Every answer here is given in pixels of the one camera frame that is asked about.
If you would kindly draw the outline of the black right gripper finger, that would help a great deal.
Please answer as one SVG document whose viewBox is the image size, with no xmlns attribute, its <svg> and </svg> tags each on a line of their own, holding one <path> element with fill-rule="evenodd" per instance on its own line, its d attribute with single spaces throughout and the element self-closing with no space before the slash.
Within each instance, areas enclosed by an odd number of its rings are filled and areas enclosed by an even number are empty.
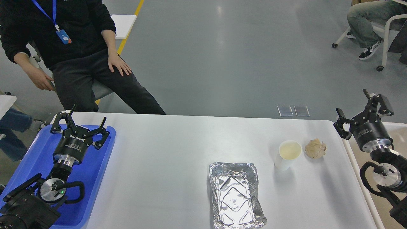
<svg viewBox="0 0 407 229">
<path fill-rule="evenodd" d="M 359 120 L 353 120 L 353 119 L 347 119 L 343 113 L 343 110 L 340 108 L 335 109 L 337 114 L 338 114 L 338 119 L 337 121 L 333 124 L 334 128 L 336 129 L 337 133 L 342 139 L 349 140 L 356 127 L 360 125 Z M 344 124 L 349 124 L 349 130 L 345 130 Z"/>
<path fill-rule="evenodd" d="M 366 89 L 362 91 L 368 99 L 367 105 L 362 112 L 363 119 L 381 120 L 384 116 L 392 116 L 394 114 L 387 97 L 382 94 L 368 93 Z"/>
</svg>

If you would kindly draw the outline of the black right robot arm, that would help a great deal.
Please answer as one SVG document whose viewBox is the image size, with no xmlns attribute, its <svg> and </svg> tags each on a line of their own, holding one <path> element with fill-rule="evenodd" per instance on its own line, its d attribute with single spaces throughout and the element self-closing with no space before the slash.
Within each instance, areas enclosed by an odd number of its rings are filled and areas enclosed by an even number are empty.
<svg viewBox="0 0 407 229">
<path fill-rule="evenodd" d="M 364 163 L 359 172 L 362 184 L 371 194 L 387 199 L 392 205 L 390 216 L 406 228 L 406 198 L 399 199 L 395 193 L 407 191 L 407 160 L 391 151 L 393 139 L 381 120 L 394 112 L 386 105 L 388 99 L 384 95 L 368 93 L 366 89 L 363 92 L 368 99 L 365 109 L 347 119 L 337 108 L 338 119 L 333 126 L 342 139 L 354 137 L 359 149 L 370 154 L 372 161 Z"/>
</svg>

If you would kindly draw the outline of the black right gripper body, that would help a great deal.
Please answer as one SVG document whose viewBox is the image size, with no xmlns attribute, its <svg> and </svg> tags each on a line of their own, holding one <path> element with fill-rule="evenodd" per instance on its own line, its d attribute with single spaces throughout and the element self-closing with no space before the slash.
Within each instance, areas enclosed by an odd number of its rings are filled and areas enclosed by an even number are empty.
<svg viewBox="0 0 407 229">
<path fill-rule="evenodd" d="M 349 131 L 362 152 L 370 153 L 393 145 L 393 139 L 381 121 L 382 116 L 376 110 L 368 110 L 351 119 Z"/>
</svg>

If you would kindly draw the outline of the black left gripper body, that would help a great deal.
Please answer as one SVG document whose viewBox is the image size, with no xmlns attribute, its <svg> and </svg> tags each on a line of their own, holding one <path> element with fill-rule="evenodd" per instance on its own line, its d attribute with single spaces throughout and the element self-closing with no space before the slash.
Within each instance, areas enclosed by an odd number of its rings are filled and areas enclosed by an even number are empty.
<svg viewBox="0 0 407 229">
<path fill-rule="evenodd" d="M 62 131 L 62 138 L 53 153 L 54 163 L 67 161 L 69 166 L 82 163 L 88 147 L 93 143 L 93 137 L 84 136 L 90 132 L 90 129 L 84 126 L 77 127 L 79 129 L 76 131 L 68 126 Z"/>
</svg>

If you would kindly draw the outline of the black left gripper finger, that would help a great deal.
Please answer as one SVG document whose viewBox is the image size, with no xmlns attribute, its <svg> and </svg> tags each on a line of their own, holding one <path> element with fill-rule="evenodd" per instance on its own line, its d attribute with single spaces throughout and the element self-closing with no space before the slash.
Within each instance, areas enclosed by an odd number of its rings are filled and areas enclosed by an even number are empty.
<svg viewBox="0 0 407 229">
<path fill-rule="evenodd" d="M 72 113 L 75 111 L 77 105 L 74 104 L 73 107 L 68 111 L 65 110 L 64 112 L 59 112 L 56 114 L 56 117 L 54 119 L 54 122 L 52 123 L 52 127 L 50 132 L 51 133 L 58 133 L 58 132 L 63 132 L 61 129 L 61 126 L 59 124 L 61 119 L 64 119 L 67 125 L 67 128 L 73 129 L 74 132 L 77 130 L 77 126 L 74 123 L 74 120 L 72 119 Z"/>
<path fill-rule="evenodd" d="M 90 137 L 93 140 L 93 136 L 97 135 L 97 134 L 101 134 L 102 135 L 102 139 L 98 140 L 98 141 L 93 141 L 92 145 L 99 150 L 100 148 L 103 147 L 104 143 L 106 142 L 108 136 L 110 135 L 110 132 L 107 131 L 104 128 L 104 124 L 106 122 L 106 117 L 103 118 L 100 126 L 96 129 L 90 130 L 88 131 L 88 137 Z"/>
</svg>

